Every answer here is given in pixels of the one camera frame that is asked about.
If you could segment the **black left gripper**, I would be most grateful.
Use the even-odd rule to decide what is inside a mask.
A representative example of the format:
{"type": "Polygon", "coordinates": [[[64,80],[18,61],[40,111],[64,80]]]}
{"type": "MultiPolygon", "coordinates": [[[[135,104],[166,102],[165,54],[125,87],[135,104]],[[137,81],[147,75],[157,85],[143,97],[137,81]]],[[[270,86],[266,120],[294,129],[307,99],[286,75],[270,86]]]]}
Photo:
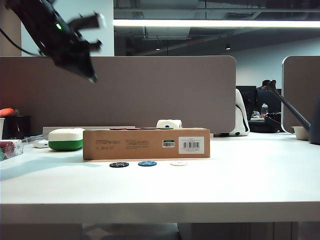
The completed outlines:
{"type": "Polygon", "coordinates": [[[95,84],[98,80],[91,61],[91,52],[98,52],[102,42],[89,42],[70,27],[49,29],[39,35],[39,48],[57,67],[81,75],[95,84]]]}

